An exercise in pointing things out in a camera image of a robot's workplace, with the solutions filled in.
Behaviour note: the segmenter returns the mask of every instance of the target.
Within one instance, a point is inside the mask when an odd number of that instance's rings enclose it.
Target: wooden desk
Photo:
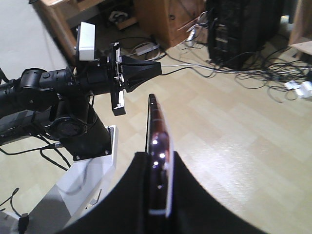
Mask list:
[[[67,19],[78,15],[80,12],[93,7],[104,0],[40,0],[40,7],[51,23],[59,42],[61,43],[68,59],[75,63],[74,37]]]

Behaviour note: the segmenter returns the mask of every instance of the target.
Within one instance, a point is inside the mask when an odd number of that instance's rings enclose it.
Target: laminate floor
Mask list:
[[[192,52],[181,48],[171,48],[169,53],[189,62],[208,59],[206,48]],[[291,49],[280,56],[292,61],[294,54]],[[168,57],[161,63],[178,64]],[[163,67],[163,72],[176,68]],[[111,111],[109,95],[96,96],[94,108],[103,123],[119,129],[112,187],[134,153],[144,151],[148,95],[154,93],[169,123],[175,150],[212,196],[268,233],[311,233],[312,103],[288,101],[284,94],[273,93],[282,102],[278,103],[268,96],[267,88],[246,89],[234,77],[218,73],[203,78],[189,69],[159,76],[125,94],[127,114],[119,117]],[[259,85],[256,80],[246,82]],[[28,138],[3,149],[16,152],[42,145]],[[53,151],[48,155],[61,163]],[[0,172],[0,200],[20,187],[14,197],[20,213],[30,212],[63,174],[37,152],[1,154]]]

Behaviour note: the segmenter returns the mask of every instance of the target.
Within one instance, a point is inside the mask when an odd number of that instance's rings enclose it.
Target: black robotic arm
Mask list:
[[[45,134],[60,141],[74,160],[109,154],[110,134],[90,97],[110,93],[114,115],[122,115],[123,90],[131,92],[160,74],[159,62],[121,56],[118,42],[108,55],[77,61],[77,67],[26,69],[20,78],[0,85],[0,145]]]

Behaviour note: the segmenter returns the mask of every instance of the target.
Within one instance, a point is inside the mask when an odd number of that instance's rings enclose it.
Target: wooden cabinet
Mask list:
[[[140,28],[170,47],[188,37],[205,10],[204,0],[134,0],[134,5]]]

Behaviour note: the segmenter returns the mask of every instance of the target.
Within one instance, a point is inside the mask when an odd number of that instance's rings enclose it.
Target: black computer tower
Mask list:
[[[278,30],[284,0],[208,0],[208,51],[212,62],[243,67]]]

